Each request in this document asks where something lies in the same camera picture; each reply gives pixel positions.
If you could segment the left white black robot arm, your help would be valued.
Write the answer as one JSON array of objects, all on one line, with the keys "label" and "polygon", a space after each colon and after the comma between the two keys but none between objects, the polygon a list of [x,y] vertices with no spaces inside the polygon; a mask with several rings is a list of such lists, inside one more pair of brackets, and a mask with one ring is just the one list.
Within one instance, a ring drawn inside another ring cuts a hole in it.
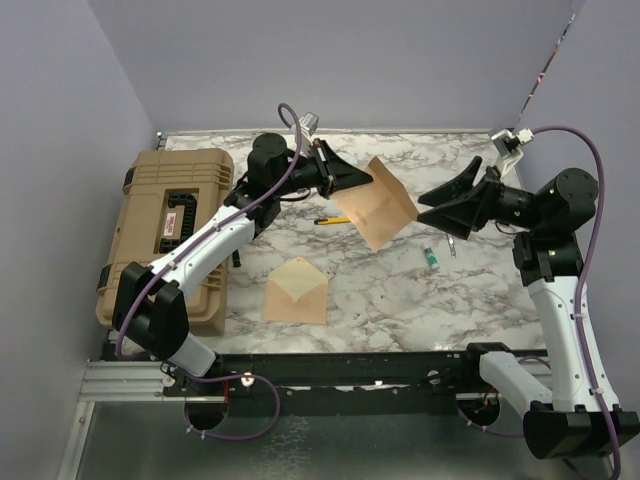
[{"label": "left white black robot arm", "polygon": [[340,158],[322,139],[290,149],[279,134],[252,143],[247,172],[214,216],[171,252],[122,272],[112,326],[151,356],[186,372],[186,382],[206,395],[220,385],[217,354],[189,328],[187,298],[205,277],[252,242],[279,215],[282,197],[314,190],[328,199],[367,185],[372,176]]}]

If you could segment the tan paper envelope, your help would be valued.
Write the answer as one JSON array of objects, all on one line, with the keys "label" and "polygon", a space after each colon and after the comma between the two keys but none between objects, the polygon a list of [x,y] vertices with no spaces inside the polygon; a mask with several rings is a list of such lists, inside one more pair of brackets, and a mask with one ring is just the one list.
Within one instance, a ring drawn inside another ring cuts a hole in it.
[{"label": "tan paper envelope", "polygon": [[267,277],[261,319],[325,325],[328,277],[302,257],[274,269]]}]

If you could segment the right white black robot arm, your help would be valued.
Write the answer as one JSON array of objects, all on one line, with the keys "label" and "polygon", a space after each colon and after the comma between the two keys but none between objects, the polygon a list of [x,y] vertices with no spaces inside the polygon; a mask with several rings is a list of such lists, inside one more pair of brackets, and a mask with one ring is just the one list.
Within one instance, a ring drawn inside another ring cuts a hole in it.
[{"label": "right white black robot arm", "polygon": [[639,433],[639,418],[612,391],[588,317],[579,278],[584,261],[575,236],[596,214],[597,181],[578,168],[563,170],[537,193],[505,185],[490,166],[477,175],[474,158],[454,179],[422,194],[420,223],[459,239],[497,221],[519,228],[513,258],[536,308],[552,385],[546,387],[507,347],[469,347],[459,367],[469,390],[496,388],[518,413],[531,453],[538,459],[605,456]]}]

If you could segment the beige paper letter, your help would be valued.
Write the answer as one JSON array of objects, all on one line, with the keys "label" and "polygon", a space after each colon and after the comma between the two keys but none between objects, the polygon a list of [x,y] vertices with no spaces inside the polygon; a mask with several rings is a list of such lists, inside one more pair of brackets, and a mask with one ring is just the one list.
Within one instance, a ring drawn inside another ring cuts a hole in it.
[{"label": "beige paper letter", "polygon": [[373,252],[378,252],[418,216],[405,186],[379,157],[365,167],[373,181],[332,195],[332,201],[356,227]]}]

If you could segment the green white glue stick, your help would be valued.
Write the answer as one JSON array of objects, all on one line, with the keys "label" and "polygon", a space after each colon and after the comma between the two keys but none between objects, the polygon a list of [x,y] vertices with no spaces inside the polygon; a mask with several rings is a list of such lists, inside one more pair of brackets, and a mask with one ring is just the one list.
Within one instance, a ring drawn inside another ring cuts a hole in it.
[{"label": "green white glue stick", "polygon": [[424,255],[429,268],[433,271],[437,271],[440,268],[440,263],[431,247],[427,247],[424,250]]}]

